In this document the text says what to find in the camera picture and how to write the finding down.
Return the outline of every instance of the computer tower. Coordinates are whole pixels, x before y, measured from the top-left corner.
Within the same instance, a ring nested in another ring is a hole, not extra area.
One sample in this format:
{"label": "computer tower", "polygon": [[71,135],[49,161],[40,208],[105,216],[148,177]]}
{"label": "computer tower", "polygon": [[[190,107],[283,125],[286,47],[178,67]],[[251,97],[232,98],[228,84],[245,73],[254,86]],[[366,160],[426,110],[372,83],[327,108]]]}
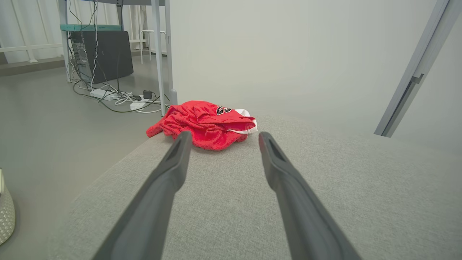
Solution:
{"label": "computer tower", "polygon": [[[95,31],[71,31],[74,64],[80,77],[91,83],[96,56]],[[93,83],[106,82],[133,73],[128,32],[98,31],[98,57]]]}

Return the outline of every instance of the woven basket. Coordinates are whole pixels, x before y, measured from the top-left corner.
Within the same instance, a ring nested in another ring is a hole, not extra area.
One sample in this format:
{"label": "woven basket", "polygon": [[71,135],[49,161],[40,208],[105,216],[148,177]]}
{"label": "woven basket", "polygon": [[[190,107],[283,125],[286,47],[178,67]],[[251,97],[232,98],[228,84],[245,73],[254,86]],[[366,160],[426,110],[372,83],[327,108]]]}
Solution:
{"label": "woven basket", "polygon": [[5,186],[0,169],[0,245],[13,233],[15,219],[13,199]]}

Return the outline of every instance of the white trim on jersey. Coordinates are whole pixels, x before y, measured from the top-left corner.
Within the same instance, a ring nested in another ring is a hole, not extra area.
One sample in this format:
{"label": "white trim on jersey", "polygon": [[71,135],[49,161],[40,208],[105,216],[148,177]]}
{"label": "white trim on jersey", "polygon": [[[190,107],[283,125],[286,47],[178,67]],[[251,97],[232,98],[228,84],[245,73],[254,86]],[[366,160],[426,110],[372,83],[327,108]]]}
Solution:
{"label": "white trim on jersey", "polygon": [[[241,114],[242,116],[250,117],[250,113],[245,109],[235,109],[235,111],[238,112],[239,114]],[[256,133],[256,132],[258,132],[257,120],[252,120],[252,122],[255,124],[255,127],[252,127],[252,128],[250,128],[248,130],[236,131],[236,130],[228,129],[228,131],[235,132],[235,133],[238,133],[238,134],[243,134],[243,135]]]}

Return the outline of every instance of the red jersey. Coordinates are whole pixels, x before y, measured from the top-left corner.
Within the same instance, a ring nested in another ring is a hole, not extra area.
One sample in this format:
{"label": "red jersey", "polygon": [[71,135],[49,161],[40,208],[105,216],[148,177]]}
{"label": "red jersey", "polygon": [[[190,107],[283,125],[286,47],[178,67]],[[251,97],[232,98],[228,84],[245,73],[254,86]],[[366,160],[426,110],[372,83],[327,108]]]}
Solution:
{"label": "red jersey", "polygon": [[231,109],[205,101],[188,101],[172,105],[165,116],[146,134],[152,137],[161,131],[173,139],[182,131],[191,131],[193,144],[207,150],[223,150],[234,142],[242,142],[257,132],[257,122],[244,109]]}

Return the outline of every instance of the gray fabric surface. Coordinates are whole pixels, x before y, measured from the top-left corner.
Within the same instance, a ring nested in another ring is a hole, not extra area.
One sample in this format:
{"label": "gray fabric surface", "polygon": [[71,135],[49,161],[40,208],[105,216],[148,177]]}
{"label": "gray fabric surface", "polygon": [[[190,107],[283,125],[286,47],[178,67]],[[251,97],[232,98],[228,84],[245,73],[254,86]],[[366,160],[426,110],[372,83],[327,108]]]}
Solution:
{"label": "gray fabric surface", "polygon": [[[460,158],[292,119],[257,122],[364,259],[462,259]],[[162,134],[151,138],[82,192],[50,236],[50,258],[91,259],[172,143]],[[163,259],[290,259],[257,134],[220,152],[193,149]]]}

